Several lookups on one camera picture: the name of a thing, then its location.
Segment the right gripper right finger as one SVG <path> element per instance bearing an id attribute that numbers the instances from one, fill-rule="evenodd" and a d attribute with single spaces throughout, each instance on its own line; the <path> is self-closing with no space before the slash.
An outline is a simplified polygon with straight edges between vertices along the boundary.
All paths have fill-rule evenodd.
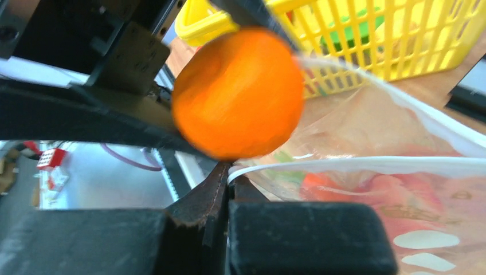
<path id="1" fill-rule="evenodd" d="M 229 182 L 231 274 L 397 274 L 383 224 L 352 202 L 272 202 L 249 179 Z"/>

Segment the polka dot zip bag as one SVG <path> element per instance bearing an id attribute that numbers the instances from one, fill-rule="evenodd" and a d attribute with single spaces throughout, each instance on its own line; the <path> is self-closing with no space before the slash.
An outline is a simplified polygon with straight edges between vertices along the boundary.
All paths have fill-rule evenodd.
<path id="1" fill-rule="evenodd" d="M 308 101 L 292 137 L 270 155 L 231 168 L 231 180 L 247 176 L 271 196 L 304 202 L 302 180 L 323 173 L 356 187 L 345 202 L 360 203 L 363 184 L 378 174 L 485 177 L 485 135 L 346 62 L 303 56 L 298 62 L 307 69 L 335 66 L 362 83 Z M 467 240 L 418 230 L 388 239 L 401 274 L 485 273 L 485 235 Z"/>

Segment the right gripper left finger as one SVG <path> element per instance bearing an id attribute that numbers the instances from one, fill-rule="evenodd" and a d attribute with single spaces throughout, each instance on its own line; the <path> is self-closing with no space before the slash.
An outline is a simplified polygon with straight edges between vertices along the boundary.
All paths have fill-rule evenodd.
<path id="1" fill-rule="evenodd" d="M 165 209 L 36 210 L 1 242 L 1 273 L 224 274 L 229 168 Z"/>

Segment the green star fruit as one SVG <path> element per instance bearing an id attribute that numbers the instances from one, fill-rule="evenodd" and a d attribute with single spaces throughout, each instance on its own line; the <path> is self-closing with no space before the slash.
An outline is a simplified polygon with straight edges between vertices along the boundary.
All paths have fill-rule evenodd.
<path id="1" fill-rule="evenodd" d="M 368 10 L 367 8 L 361 9 L 356 11 L 355 17 L 357 19 L 364 18 L 367 16 Z M 381 26 L 384 23 L 384 15 L 377 15 L 374 19 L 374 28 L 373 30 L 377 30 L 379 26 Z M 351 23 L 351 17 L 349 15 L 343 15 L 339 17 L 339 21 L 341 23 L 341 26 L 343 24 L 348 24 L 347 26 L 343 27 L 343 30 L 332 30 L 329 32 L 327 37 L 330 39 L 330 42 L 332 42 L 332 48 L 336 52 L 342 51 L 343 47 L 341 42 L 342 40 L 340 39 L 340 33 L 343 34 L 344 36 L 344 41 L 347 44 L 348 49 L 352 49 L 355 47 L 355 33 L 356 36 L 359 38 L 361 44 L 367 44 L 369 42 L 370 38 L 370 28 L 369 28 L 369 20 L 368 21 L 361 21 L 357 23 L 357 32 L 354 31 L 353 27 L 350 25 Z M 327 28 L 334 28 L 335 27 L 335 21 L 331 21 L 327 24 Z M 322 51 L 325 52 L 326 54 L 329 53 L 329 47 L 327 45 L 326 35 L 322 35 L 320 37 L 319 43 L 322 48 Z"/>

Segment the yellow plastic basket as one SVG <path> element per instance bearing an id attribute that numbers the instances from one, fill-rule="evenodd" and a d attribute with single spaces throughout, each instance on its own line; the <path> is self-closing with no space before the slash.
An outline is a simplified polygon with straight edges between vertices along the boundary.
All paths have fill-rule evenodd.
<path id="1" fill-rule="evenodd" d="M 346 60 L 386 81 L 457 67 L 485 30 L 485 1 L 264 1 L 304 54 Z M 199 47 L 238 29 L 209 1 L 186 1 L 175 32 Z M 304 70 L 304 97 L 354 89 L 344 69 Z"/>

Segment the orange carrot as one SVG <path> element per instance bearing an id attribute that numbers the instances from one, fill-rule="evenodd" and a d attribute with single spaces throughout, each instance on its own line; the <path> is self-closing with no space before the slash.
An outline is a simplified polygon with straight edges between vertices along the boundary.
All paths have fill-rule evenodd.
<path id="1" fill-rule="evenodd" d="M 299 196 L 306 201 L 351 201 L 351 192 L 356 191 L 354 187 L 343 187 L 335 183 L 323 173 L 307 174 L 301 182 Z"/>

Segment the orange tangerine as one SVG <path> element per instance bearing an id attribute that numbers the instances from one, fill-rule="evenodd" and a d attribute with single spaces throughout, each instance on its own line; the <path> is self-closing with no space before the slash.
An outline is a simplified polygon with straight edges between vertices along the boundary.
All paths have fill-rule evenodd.
<path id="1" fill-rule="evenodd" d="M 262 27 L 224 34 L 176 77 L 174 123 L 195 148 L 218 160 L 270 154 L 297 127 L 304 83 L 290 47 Z"/>

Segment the red apple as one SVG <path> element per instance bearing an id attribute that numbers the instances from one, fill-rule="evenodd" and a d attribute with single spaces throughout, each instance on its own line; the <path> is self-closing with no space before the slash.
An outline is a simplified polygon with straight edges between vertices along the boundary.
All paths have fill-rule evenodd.
<path id="1" fill-rule="evenodd" d="M 447 178 L 418 172 L 378 174 L 363 184 L 360 203 L 371 206 L 390 238 L 434 230 L 467 240 L 485 235 L 485 177 Z"/>

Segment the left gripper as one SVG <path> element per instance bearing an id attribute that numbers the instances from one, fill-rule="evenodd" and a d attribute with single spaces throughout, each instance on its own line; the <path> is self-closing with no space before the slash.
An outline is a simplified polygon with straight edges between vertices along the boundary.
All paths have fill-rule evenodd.
<path id="1" fill-rule="evenodd" d="M 167 103 L 141 96 L 170 54 L 162 39 L 178 12 L 178 1 L 2 1 L 2 59 L 87 74 L 95 87 L 2 79 L 1 140 L 112 143 L 204 156 L 178 132 Z"/>

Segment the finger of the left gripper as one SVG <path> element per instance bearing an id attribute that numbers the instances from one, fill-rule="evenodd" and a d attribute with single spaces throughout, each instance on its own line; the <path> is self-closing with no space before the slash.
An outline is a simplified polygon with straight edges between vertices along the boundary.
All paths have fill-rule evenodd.
<path id="1" fill-rule="evenodd" d="M 282 38 L 295 52 L 297 45 L 286 33 L 262 0 L 211 0 L 211 4 L 227 12 L 241 27 L 262 27 Z"/>

